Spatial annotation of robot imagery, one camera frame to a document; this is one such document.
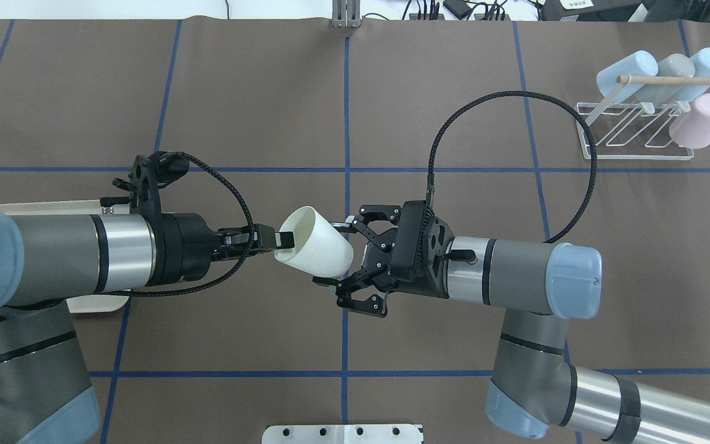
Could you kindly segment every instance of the silver arm segment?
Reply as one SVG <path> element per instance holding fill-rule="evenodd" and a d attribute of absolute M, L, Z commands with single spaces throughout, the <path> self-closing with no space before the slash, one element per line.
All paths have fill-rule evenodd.
<path fill-rule="evenodd" d="M 487 399 L 501 428 L 541 438 L 549 425 L 608 442 L 710 442 L 710 403 L 568 365 L 568 321 L 507 310 Z"/>
<path fill-rule="evenodd" d="M 550 424 L 608 442 L 710 442 L 710 403 L 566 363 L 567 318 L 599 307 L 601 256 L 591 248 L 457 236 L 449 250 L 452 300 L 505 307 L 487 399 L 501 428 L 542 438 Z"/>

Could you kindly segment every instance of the metal bracket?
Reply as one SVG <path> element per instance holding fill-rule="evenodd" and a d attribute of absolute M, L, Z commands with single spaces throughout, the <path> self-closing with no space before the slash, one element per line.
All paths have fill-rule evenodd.
<path fill-rule="evenodd" d="M 360 28 L 361 0 L 333 0 L 333 27 Z"/>
<path fill-rule="evenodd" d="M 262 434 L 262 444 L 423 444 L 420 424 L 346 424 L 272 426 Z"/>

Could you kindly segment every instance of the white metal plate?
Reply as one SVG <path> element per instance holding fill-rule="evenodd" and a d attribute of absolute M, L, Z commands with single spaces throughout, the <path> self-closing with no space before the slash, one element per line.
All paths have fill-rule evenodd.
<path fill-rule="evenodd" d="M 67 307 L 71 313 L 109 313 L 117 311 L 128 301 L 128 296 L 87 295 L 69 298 Z"/>
<path fill-rule="evenodd" d="M 423 444 L 423 426 L 413 424 L 347 424 L 272 426 L 262 444 Z"/>

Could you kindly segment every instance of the white wire rack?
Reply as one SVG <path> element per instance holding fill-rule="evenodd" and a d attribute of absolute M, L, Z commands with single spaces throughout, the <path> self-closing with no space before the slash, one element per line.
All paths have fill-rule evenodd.
<path fill-rule="evenodd" d="M 671 121 L 690 111 L 685 101 L 670 101 L 660 107 L 648 102 L 634 101 L 615 104 L 617 97 L 629 84 L 698 84 L 709 85 L 710 78 L 666 78 L 665 76 L 618 76 L 615 87 L 599 103 L 580 102 L 577 112 L 587 116 L 586 123 L 594 134 L 600 135 L 595 145 L 599 159 L 620 160 L 690 160 L 694 151 L 674 144 L 666 131 Z M 588 141 L 577 125 L 582 155 L 591 158 Z"/>

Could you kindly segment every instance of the black ring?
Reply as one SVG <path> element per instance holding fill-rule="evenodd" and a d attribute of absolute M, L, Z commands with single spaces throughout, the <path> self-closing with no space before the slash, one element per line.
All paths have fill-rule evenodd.
<path fill-rule="evenodd" d="M 621 391 L 621 410 L 612 435 L 602 441 L 631 444 L 640 430 L 640 421 L 642 421 L 640 418 L 640 390 L 634 381 L 617 376 L 615 379 L 618 380 L 618 388 Z"/>
<path fill-rule="evenodd" d="M 484 305 L 491 305 L 489 300 L 489 273 L 492 267 L 492 253 L 495 251 L 495 239 L 487 241 L 487 250 L 484 251 L 484 272 L 481 273 L 481 299 Z"/>

